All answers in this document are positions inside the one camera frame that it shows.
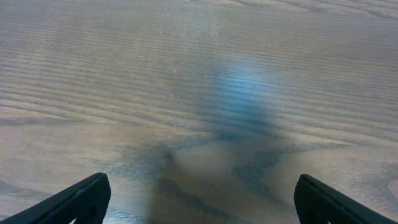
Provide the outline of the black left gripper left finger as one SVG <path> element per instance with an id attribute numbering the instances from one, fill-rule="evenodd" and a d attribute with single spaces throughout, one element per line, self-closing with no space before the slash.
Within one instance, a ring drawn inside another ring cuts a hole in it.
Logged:
<path id="1" fill-rule="evenodd" d="M 108 176 L 98 172 L 1 224 L 102 224 L 110 198 Z"/>

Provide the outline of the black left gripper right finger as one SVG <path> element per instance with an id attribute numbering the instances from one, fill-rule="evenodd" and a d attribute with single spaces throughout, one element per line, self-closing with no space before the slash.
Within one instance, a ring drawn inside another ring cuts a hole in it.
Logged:
<path id="1" fill-rule="evenodd" d="M 294 190 L 300 224 L 397 224 L 308 174 Z"/>

